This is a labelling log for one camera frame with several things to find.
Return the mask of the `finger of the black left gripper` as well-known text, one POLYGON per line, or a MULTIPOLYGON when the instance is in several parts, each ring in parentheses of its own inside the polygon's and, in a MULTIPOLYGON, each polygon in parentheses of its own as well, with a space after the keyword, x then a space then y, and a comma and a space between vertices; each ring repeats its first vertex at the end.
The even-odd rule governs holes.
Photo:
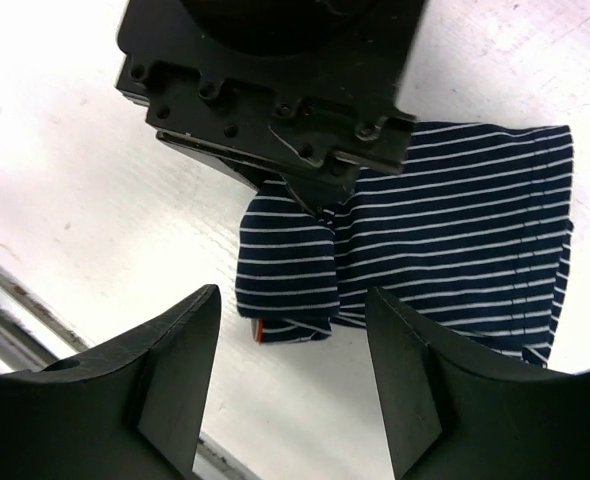
POLYGON ((259 190, 280 186, 304 211, 320 215, 324 208, 345 202, 354 192, 358 166, 338 160, 327 160, 320 172, 311 178, 281 175, 231 160, 216 158, 216 166, 232 178, 259 190))

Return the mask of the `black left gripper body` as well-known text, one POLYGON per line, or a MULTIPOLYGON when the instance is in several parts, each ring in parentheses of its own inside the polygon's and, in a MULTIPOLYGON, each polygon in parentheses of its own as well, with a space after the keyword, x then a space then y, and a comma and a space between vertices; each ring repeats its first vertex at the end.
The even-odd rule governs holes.
POLYGON ((131 1, 118 90, 157 138, 218 168, 396 173, 421 1, 131 1))

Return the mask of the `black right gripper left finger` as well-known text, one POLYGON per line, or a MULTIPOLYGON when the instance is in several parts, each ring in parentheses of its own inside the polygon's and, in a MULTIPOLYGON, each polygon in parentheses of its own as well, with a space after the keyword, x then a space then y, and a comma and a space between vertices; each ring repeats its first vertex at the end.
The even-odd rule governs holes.
POLYGON ((0 479, 190 479, 221 318, 206 285, 42 371, 0 375, 0 479))

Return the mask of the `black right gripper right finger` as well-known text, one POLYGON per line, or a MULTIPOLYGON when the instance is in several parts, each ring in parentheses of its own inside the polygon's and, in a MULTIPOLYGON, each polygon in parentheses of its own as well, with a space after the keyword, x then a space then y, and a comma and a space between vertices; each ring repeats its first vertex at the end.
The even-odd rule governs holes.
POLYGON ((590 370, 498 354, 379 288, 366 326, 396 478, 590 479, 590 370))

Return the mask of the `navy white striped underwear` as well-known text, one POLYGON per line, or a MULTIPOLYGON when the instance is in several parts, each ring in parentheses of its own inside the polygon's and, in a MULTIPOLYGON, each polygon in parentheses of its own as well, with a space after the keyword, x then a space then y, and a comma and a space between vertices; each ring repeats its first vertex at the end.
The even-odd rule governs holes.
POLYGON ((362 328, 370 289, 481 345, 545 366, 570 267, 566 126, 422 122, 404 170, 362 169, 352 195, 306 212, 266 180, 240 225, 239 314, 259 343, 362 328))

